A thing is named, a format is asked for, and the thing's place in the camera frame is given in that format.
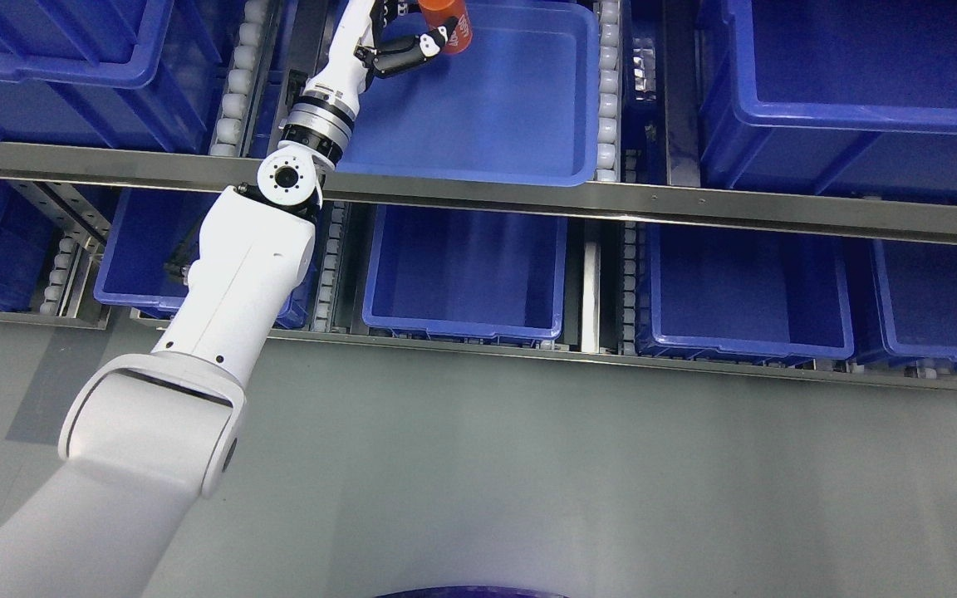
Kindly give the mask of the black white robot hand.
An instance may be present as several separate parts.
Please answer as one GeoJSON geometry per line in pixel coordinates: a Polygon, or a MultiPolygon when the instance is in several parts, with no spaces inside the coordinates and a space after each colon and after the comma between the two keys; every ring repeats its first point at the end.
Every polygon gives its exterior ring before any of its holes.
{"type": "Polygon", "coordinates": [[[444,27],[428,26],[410,37],[383,38],[395,19],[414,12],[420,12],[418,1],[347,2],[326,65],[308,79],[297,97],[356,105],[374,79],[395,78],[445,54],[449,32],[444,27]]]}

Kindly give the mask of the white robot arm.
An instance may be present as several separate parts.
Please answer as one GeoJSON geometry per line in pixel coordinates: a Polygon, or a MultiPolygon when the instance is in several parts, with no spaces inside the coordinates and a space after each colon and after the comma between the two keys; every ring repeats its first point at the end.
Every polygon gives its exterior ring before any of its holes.
{"type": "Polygon", "coordinates": [[[304,92],[254,184],[229,185],[199,230],[189,292],[155,348],[84,384],[61,465],[0,527],[0,597],[140,597],[237,446],[246,389],[312,260],[322,178],[358,101],[304,92]]]}

